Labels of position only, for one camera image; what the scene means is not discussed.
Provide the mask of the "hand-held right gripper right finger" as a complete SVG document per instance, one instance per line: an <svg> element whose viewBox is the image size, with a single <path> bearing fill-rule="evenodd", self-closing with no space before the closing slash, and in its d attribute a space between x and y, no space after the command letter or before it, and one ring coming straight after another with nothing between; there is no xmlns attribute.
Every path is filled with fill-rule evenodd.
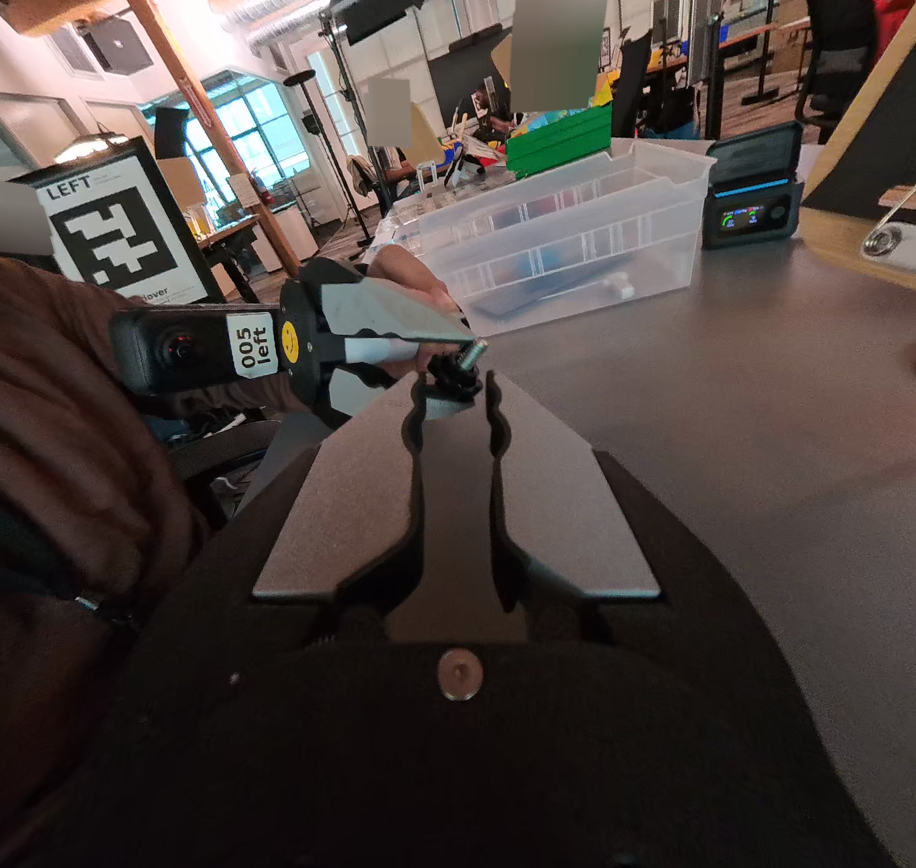
<svg viewBox="0 0 916 868"><path fill-rule="evenodd" d="M487 373L487 420L492 575L503 609L659 599L591 443L499 372Z"/></svg>

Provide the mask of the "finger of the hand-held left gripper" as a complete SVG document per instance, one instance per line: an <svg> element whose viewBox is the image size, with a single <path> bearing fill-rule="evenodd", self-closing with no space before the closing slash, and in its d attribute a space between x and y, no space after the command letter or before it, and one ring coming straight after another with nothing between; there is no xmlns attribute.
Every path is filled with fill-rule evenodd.
<svg viewBox="0 0 916 868"><path fill-rule="evenodd" d="M386 280L322 284L321 306L348 364L414 362L422 347L462 348L475 339L458 313Z"/></svg>
<svg viewBox="0 0 916 868"><path fill-rule="evenodd" d="M381 366L340 366L330 379L330 408L348 418L357 416L388 390L397 379ZM420 394L425 400L426 419L441 420L463 413L473 407L473 398L467 400L448 396L436 382L419 378Z"/></svg>

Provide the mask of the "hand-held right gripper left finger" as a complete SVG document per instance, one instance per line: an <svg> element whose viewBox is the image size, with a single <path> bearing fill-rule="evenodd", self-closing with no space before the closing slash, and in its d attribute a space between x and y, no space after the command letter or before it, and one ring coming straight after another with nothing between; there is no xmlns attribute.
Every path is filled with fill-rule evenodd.
<svg viewBox="0 0 916 868"><path fill-rule="evenodd" d="M418 587L425 383L406 375L323 442L253 599L395 609Z"/></svg>

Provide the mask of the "black knob screw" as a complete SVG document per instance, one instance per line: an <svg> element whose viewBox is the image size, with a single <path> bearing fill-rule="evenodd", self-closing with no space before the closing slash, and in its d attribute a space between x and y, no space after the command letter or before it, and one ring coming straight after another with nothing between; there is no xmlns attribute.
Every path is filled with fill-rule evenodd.
<svg viewBox="0 0 916 868"><path fill-rule="evenodd" d="M480 378L478 361L488 350L488 341L475 339L457 351L431 356L427 371L432 375L434 387L445 398L458 403L473 401L484 384Z"/></svg>

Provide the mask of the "person's left forearm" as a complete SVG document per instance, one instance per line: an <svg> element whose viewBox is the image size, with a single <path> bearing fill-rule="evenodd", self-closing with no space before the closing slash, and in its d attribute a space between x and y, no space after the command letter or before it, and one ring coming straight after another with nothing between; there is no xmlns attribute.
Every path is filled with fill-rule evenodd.
<svg viewBox="0 0 916 868"><path fill-rule="evenodd" d="M2 259L2 586L109 620L147 617L205 534L144 416L221 402L125 388L108 327L132 306Z"/></svg>

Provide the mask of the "person's left hand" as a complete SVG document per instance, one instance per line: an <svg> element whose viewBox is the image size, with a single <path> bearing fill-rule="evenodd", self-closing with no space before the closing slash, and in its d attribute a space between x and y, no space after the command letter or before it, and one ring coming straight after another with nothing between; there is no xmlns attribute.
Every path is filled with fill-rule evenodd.
<svg viewBox="0 0 916 868"><path fill-rule="evenodd" d="M417 298L428 302L437 310L454 316L463 316L463 311L454 301L445 284L438 279L417 256L397 244L388 244L376 254L366 274L374 279L383 279L415 293ZM397 362L382 363L379 368L395 379L410 372L428 371L429 361L434 356L457 351L453 344L422 344L415 358Z"/></svg>

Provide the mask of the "white cabinet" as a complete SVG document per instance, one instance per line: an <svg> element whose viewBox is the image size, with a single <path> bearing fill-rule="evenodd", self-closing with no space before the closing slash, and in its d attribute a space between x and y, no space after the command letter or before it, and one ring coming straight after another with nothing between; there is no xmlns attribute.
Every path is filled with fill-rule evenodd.
<svg viewBox="0 0 916 868"><path fill-rule="evenodd" d="M318 254L320 246L312 234L312 227L296 204L292 203L284 209L278 210L274 215L291 246L293 256L298 262ZM281 259L272 244L269 243L260 224L257 223L254 226L254 231L256 238L253 247L258 256L258 261L268 273L282 270Z"/></svg>

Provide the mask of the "green plastic bin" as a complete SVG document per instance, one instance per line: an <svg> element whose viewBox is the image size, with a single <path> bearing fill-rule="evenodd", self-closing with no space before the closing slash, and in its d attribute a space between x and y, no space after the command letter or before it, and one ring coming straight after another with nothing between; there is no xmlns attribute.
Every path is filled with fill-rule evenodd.
<svg viewBox="0 0 916 868"><path fill-rule="evenodd" d="M608 150L613 104L591 107L530 129L506 143L506 165L516 179L541 174Z"/></svg>

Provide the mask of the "black studio light on stand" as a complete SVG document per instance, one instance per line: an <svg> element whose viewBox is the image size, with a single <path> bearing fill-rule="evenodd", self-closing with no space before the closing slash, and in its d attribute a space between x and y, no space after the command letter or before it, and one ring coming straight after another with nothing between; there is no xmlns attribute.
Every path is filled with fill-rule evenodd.
<svg viewBox="0 0 916 868"><path fill-rule="evenodd" d="M353 83L344 53L338 41L345 36L349 44L371 38L386 27L405 17L409 11L418 10L425 0L328 0L322 11L320 22L322 35L327 40L343 82L344 97L353 110L357 127L365 142L370 164L375 170L376 198L380 204L381 216L385 217L394 199L385 180L385 173L377 158L375 148L369 144L368 131L364 121L362 99Z"/></svg>

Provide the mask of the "black speaker box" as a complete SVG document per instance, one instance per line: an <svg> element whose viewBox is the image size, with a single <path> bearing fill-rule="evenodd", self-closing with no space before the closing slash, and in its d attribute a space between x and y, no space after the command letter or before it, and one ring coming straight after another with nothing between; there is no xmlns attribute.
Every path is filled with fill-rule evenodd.
<svg viewBox="0 0 916 868"><path fill-rule="evenodd" d="M133 76L153 66L153 60L132 24L118 16L98 22L80 20L77 34L106 73Z"/></svg>

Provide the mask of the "black device with screen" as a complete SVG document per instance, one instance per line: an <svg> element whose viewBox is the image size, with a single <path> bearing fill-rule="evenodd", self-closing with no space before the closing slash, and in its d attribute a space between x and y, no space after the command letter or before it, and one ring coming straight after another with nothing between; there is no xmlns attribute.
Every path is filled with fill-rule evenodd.
<svg viewBox="0 0 916 868"><path fill-rule="evenodd" d="M718 250L781 241L796 232L803 126L792 120L719 140L704 202L703 246Z"/></svg>

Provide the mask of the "black board with wooden edge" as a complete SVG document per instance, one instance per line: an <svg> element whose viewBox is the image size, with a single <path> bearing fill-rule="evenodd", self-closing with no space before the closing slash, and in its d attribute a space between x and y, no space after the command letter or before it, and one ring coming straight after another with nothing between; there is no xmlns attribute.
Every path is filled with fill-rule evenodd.
<svg viewBox="0 0 916 868"><path fill-rule="evenodd" d="M915 182L915 14L854 98L805 182L800 233L827 263L915 289L915 272L864 259L860 247L889 188Z"/></svg>

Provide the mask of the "black office chair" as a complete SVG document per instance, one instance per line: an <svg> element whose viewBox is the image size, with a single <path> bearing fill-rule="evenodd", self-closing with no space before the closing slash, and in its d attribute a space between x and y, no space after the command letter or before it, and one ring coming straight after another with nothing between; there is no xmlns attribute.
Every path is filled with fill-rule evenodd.
<svg viewBox="0 0 916 868"><path fill-rule="evenodd" d="M877 25L874 0L806 0L812 56L795 107L796 120L825 144L871 72Z"/></svg>

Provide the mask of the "red cloth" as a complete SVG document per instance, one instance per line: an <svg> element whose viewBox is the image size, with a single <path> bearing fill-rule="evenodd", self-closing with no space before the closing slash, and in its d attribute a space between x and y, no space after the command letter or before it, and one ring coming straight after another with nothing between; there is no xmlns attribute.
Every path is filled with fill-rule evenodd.
<svg viewBox="0 0 916 868"><path fill-rule="evenodd" d="M879 61L887 50L914 4L915 0L874 0L876 45L873 63Z"/></svg>

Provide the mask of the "wooden post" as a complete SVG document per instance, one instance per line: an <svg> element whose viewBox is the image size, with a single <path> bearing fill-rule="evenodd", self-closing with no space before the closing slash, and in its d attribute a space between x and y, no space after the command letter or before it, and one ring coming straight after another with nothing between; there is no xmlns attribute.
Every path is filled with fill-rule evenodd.
<svg viewBox="0 0 916 868"><path fill-rule="evenodd" d="M154 0L126 0L161 57L178 90L228 170L228 178L240 204L257 218L263 233L290 279L299 276L300 261L277 217L258 194L231 136L227 133L200 79L177 44Z"/></svg>

